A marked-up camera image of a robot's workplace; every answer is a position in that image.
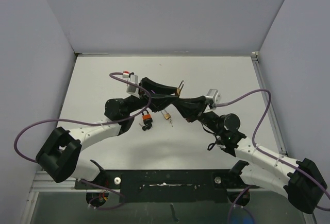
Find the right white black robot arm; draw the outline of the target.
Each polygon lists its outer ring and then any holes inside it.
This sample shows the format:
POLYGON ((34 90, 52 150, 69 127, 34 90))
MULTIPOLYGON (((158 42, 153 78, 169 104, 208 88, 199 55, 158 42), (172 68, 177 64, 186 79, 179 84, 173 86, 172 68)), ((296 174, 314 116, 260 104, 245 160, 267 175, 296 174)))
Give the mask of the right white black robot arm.
POLYGON ((213 133, 222 151, 239 158, 239 168, 229 175, 233 186, 247 184, 274 191, 306 214, 321 208, 319 202, 329 192, 314 161, 283 156, 256 143, 255 132, 252 137, 240 132, 237 115, 214 112, 215 108, 226 105, 216 103, 214 98, 179 99, 173 105, 187 122, 199 121, 213 133))

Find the orange black padlock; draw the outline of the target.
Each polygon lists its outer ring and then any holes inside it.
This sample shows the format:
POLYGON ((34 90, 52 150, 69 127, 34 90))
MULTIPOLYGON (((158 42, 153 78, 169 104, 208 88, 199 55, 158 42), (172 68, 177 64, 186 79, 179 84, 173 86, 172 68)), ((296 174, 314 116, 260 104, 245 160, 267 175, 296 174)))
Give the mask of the orange black padlock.
POLYGON ((145 125, 151 125, 153 122, 152 116, 148 110, 142 112, 142 120, 145 125))

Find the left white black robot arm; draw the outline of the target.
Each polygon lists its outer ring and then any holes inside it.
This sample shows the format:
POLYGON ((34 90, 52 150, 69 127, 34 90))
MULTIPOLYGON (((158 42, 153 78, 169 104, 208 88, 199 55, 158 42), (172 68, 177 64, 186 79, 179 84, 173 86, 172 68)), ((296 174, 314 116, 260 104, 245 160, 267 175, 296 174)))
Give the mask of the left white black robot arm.
POLYGON ((109 99, 105 104, 105 118, 95 123, 81 123, 79 128, 65 130, 55 128, 39 152, 35 161, 57 182, 69 177, 84 179, 93 188, 105 182, 104 170, 92 159, 84 159, 80 153, 94 144, 126 133, 135 117, 147 110, 161 111, 179 99, 182 86, 170 87, 148 78, 138 79, 134 73, 114 72, 110 77, 127 85, 127 98, 109 99))

